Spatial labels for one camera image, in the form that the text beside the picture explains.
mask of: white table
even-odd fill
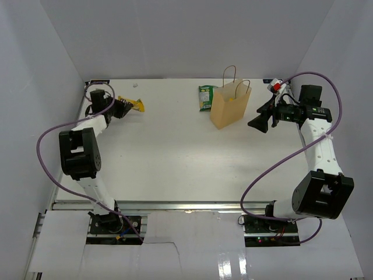
[[[132,110],[113,119],[97,138],[100,174],[117,201],[237,202],[252,180],[302,147],[293,123],[280,122],[267,134],[247,126],[271,97],[261,79],[251,80],[244,118],[221,130],[208,112],[199,112],[198,99],[198,86],[221,86],[221,79],[110,80],[110,85],[117,95],[141,98],[145,104],[145,113]],[[86,100],[81,117],[88,105]],[[288,198],[306,174],[302,154],[263,178],[247,201]],[[68,176],[61,183],[82,193]],[[80,198],[59,191],[56,200]]]

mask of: paper bag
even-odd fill
[[[250,81],[236,79],[235,66],[231,66],[234,67],[233,82],[225,85],[223,74],[223,86],[214,90],[212,100],[210,119],[219,130],[244,117],[251,93]]]

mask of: gray wall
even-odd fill
[[[36,140],[76,117],[83,83],[38,0],[1,1],[0,26],[0,279],[19,280],[52,190]],[[42,152],[57,175],[56,133]]]
[[[41,0],[76,69],[91,78],[288,76],[333,0]]]
[[[343,118],[333,134],[335,151],[345,175],[355,181],[343,216],[366,279],[373,279],[372,50],[373,1],[338,0],[298,68],[327,75],[340,90]],[[335,94],[326,83],[310,76],[293,80],[296,92],[309,83],[325,85],[323,106],[331,108],[336,119]]]

